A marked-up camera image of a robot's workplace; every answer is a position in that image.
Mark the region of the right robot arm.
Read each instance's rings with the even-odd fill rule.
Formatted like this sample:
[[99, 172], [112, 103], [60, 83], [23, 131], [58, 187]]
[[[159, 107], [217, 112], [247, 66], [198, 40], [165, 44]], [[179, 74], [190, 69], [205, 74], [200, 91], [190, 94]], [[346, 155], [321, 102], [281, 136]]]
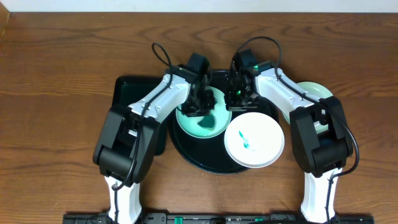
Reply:
[[[301, 213], [310, 223], [330, 223], [335, 216], [335, 182], [359, 164], [355, 161], [350, 169], [344, 170], [350, 155], [359, 159], [359, 147], [340, 100], [307, 92], [277, 67], [255, 65], [231, 70], [228, 81], [228, 110], [243, 110], [249, 100], [258, 96], [289, 116], [293, 155], [305, 173]], [[250, 112], [230, 122], [224, 146], [238, 164], [258, 168], [268, 166], [281, 155], [284, 137], [270, 117]]]

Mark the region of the light green plate top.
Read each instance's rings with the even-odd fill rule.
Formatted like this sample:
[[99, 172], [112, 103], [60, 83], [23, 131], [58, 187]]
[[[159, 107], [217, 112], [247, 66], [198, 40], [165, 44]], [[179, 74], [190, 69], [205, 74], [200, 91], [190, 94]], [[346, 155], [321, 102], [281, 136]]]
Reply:
[[198, 122], [204, 117], [187, 117], [183, 115], [179, 110], [175, 112], [177, 123], [183, 129], [185, 133], [188, 135], [199, 138], [199, 139], [208, 139], [213, 138], [219, 134], [221, 134], [229, 125], [232, 119], [232, 112], [226, 109], [226, 103], [224, 101], [224, 93], [211, 86], [215, 96], [215, 107], [211, 111], [216, 119], [216, 127], [214, 130], [203, 129], [198, 125]]

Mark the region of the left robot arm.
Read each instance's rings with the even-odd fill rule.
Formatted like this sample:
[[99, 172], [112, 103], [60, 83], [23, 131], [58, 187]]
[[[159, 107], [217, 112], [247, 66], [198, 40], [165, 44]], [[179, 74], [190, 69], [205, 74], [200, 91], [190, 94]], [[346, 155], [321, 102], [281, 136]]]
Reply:
[[140, 183], [152, 164], [161, 124], [177, 107], [193, 117], [209, 114], [215, 105], [206, 89], [212, 78], [209, 65], [172, 65], [146, 96], [128, 106], [110, 107], [93, 153], [109, 187], [107, 223], [138, 221]]

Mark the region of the light green plate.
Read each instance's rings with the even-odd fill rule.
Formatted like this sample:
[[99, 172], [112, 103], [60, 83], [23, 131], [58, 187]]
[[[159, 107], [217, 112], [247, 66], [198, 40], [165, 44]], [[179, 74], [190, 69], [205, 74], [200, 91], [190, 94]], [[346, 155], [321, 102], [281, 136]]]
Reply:
[[198, 122], [204, 117], [187, 117], [183, 115], [179, 110], [175, 112], [177, 123], [183, 129], [185, 133], [188, 135], [199, 138], [199, 139], [208, 139], [213, 138], [219, 134], [221, 134], [229, 125], [232, 119], [232, 112], [226, 109], [226, 103], [224, 101], [224, 93], [211, 86], [215, 96], [215, 107], [211, 111], [216, 119], [216, 127], [214, 130], [203, 129], [198, 125]]
[[[299, 91], [300, 93], [305, 93], [307, 98], [311, 98], [313, 100], [319, 101], [320, 98], [328, 98], [333, 96], [332, 92], [324, 87], [323, 85], [315, 82], [299, 82], [299, 83], [294, 83], [293, 81], [287, 81], [287, 83], [294, 88], [295, 90]], [[298, 103], [297, 106], [309, 106], [310, 101], [307, 101], [304, 98], [301, 98], [300, 96], [294, 98], [295, 103]], [[282, 112], [284, 119], [286, 122], [290, 124], [290, 113], [285, 113], [284, 111]], [[326, 130], [328, 130], [328, 125], [321, 125], [319, 121], [316, 121], [313, 123], [315, 127], [315, 131], [317, 134], [320, 134]]]

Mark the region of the green scrubbing sponge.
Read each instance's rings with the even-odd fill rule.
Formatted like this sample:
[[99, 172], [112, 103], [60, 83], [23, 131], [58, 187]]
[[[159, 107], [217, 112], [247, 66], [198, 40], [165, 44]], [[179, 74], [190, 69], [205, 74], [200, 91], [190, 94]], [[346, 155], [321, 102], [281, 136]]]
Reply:
[[211, 115], [204, 116], [199, 122], [198, 125], [203, 129], [214, 130], [216, 127], [216, 119]]

